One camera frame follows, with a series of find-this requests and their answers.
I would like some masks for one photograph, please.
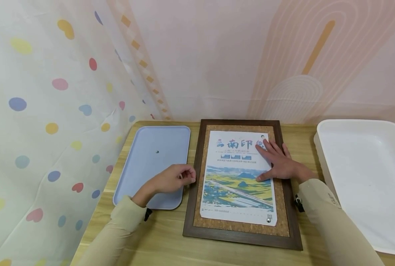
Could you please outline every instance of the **polka dot curtain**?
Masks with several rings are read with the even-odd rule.
[[[0,1],[0,266],[67,266],[150,112],[90,1]]]

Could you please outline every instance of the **dark brown frame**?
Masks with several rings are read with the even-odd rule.
[[[200,178],[202,166],[203,148],[205,145],[205,134],[207,125],[246,125],[246,126],[272,126],[275,133],[277,145],[282,149],[283,137],[278,120],[212,120],[202,119],[197,141],[197,149],[194,160],[197,179]],[[271,246],[285,249],[303,250],[301,234],[299,233],[298,217],[293,203],[292,184],[290,180],[282,180],[283,194],[285,197],[287,222],[289,224],[290,237],[275,235],[263,235],[260,233],[246,233],[214,228],[194,226],[194,213],[197,200],[198,180],[190,187],[183,236],[206,238],[212,240],[229,241],[259,246]]]

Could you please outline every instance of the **sleeve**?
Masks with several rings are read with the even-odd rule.
[[[125,196],[113,209],[110,222],[86,249],[78,266],[113,266],[128,238],[143,221],[147,208],[141,208]]]
[[[318,179],[307,180],[299,185],[298,197],[323,237],[333,265],[384,265],[326,184]]]

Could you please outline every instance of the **hand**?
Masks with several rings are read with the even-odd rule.
[[[173,164],[147,181],[132,197],[138,206],[145,207],[157,193],[177,191],[196,182],[196,171],[188,164]]]
[[[275,141],[263,141],[265,148],[264,150],[259,145],[256,145],[256,149],[264,157],[268,163],[273,163],[273,168],[256,178],[256,181],[261,182],[270,178],[289,179],[296,178],[298,183],[301,184],[310,178],[315,178],[315,174],[302,163],[292,160],[290,152],[283,144],[283,151],[275,143]]]

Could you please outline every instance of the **corkboard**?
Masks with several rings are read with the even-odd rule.
[[[200,216],[200,204],[202,200],[203,181],[206,169],[206,156],[208,153],[209,133],[211,131],[239,131],[268,133],[268,139],[275,139],[273,126],[244,126],[244,125],[207,125],[205,133],[205,144],[203,148],[202,166],[198,177],[197,200],[195,205],[193,225],[197,227],[215,228],[247,233],[262,233],[264,235],[278,235],[289,237],[289,224],[287,222],[285,198],[283,195],[282,181],[274,179],[274,190],[276,197],[277,223],[276,226],[264,226],[260,224],[246,224],[244,222],[231,222],[218,219],[207,219]]]
[[[275,179],[273,182],[276,226],[206,219],[200,216],[209,133],[213,130],[268,133],[269,138],[275,140],[280,148],[283,143],[278,120],[201,120],[194,160],[197,182],[190,187],[183,236],[302,250],[290,180]]]

